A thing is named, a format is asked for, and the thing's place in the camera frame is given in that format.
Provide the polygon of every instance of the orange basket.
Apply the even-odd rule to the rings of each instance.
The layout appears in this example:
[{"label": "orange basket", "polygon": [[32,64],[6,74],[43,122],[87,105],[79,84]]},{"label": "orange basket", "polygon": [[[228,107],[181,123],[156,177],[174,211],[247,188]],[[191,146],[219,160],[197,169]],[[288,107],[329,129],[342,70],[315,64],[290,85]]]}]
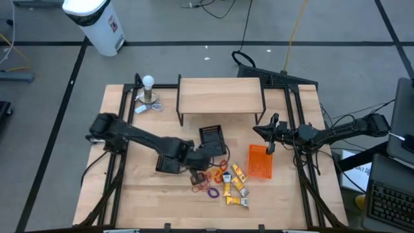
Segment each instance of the orange basket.
[{"label": "orange basket", "polygon": [[258,178],[272,178],[273,155],[266,154],[266,146],[249,145],[247,175]]}]

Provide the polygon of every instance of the white paper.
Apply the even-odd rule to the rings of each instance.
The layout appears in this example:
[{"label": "white paper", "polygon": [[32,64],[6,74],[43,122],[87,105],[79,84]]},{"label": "white paper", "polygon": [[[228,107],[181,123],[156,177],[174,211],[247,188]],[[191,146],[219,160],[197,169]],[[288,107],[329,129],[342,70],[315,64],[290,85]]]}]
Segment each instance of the white paper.
[{"label": "white paper", "polygon": [[[342,151],[342,159],[346,159],[350,156],[355,155],[355,153],[349,152],[349,151]],[[345,174],[348,175],[348,177],[354,181],[359,187],[361,187],[363,190],[367,190],[368,185],[368,179],[369,179],[369,172],[371,171],[371,162],[367,163],[362,166],[358,166],[356,168],[353,168],[352,170],[346,171]],[[361,192],[359,188],[357,188],[349,179],[341,173],[341,186],[344,188],[349,188],[352,190],[355,190],[357,192]]]}]

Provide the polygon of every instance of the trash can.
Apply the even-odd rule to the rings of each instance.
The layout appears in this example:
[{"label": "trash can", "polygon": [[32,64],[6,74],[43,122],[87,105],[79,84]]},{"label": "trash can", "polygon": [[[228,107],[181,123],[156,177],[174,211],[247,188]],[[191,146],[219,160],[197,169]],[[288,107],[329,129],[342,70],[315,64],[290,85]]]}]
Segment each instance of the trash can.
[{"label": "trash can", "polygon": [[125,36],[111,0],[65,0],[62,9],[100,54],[118,54]]}]

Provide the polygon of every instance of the gray floor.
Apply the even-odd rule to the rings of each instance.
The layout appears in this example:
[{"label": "gray floor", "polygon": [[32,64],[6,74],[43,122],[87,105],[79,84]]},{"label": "gray floor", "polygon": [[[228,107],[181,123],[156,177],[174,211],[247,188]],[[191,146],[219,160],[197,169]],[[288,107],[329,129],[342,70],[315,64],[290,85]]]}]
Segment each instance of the gray floor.
[{"label": "gray floor", "polygon": [[[129,41],[227,41],[243,35],[248,0],[238,0],[224,20],[201,9],[183,9],[179,0],[113,1]],[[414,41],[414,3],[383,0],[401,41]],[[210,6],[222,14],[231,1]],[[254,1],[246,40],[286,41],[301,1]],[[18,41],[81,41],[80,29],[60,9],[16,9]],[[0,17],[10,17],[7,1]],[[0,32],[11,30],[0,23]],[[374,1],[309,1],[296,34],[298,41],[391,41]],[[0,138],[0,232],[13,232],[58,112],[79,47],[19,47],[31,60],[34,83],[0,82],[0,100],[11,101],[15,115]],[[124,47],[107,58],[87,49],[74,86],[49,167],[36,200],[28,230],[69,227],[80,191],[80,176],[89,144],[84,140],[99,111],[105,85],[132,82],[134,73],[150,74],[156,83],[187,77],[233,77],[237,66],[230,53],[237,46]],[[405,47],[414,60],[414,47]],[[246,46],[259,68],[280,71],[287,47]],[[12,53],[0,69],[24,65]],[[320,101],[334,117],[393,99],[407,72],[394,47],[293,47],[288,72],[319,82]],[[392,105],[381,110],[391,120]],[[349,141],[370,147],[386,139],[356,137]],[[349,145],[338,142],[335,146]]]}]

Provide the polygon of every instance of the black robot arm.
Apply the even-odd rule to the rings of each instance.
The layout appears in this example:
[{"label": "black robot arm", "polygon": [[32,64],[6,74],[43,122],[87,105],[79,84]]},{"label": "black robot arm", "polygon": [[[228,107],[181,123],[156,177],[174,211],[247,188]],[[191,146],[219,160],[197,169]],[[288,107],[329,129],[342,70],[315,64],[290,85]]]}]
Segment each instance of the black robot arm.
[{"label": "black robot arm", "polygon": [[160,156],[176,161],[190,170],[193,184],[204,181],[202,174],[210,165],[211,154],[205,147],[196,147],[192,140],[177,137],[159,137],[119,119],[116,114],[102,113],[96,117],[89,129],[93,138],[105,141],[104,150],[121,153],[124,141],[131,140],[154,149]]},{"label": "black robot arm", "polygon": [[288,129],[287,122],[280,122],[275,113],[267,126],[255,126],[253,130],[266,142],[269,142],[268,154],[274,152],[274,142],[300,147],[304,152],[315,152],[324,144],[332,144],[338,140],[348,139],[359,135],[383,137],[388,134],[390,126],[386,118],[379,114],[370,114],[352,122],[333,126],[329,129],[318,130],[312,125],[301,124],[297,129]]}]

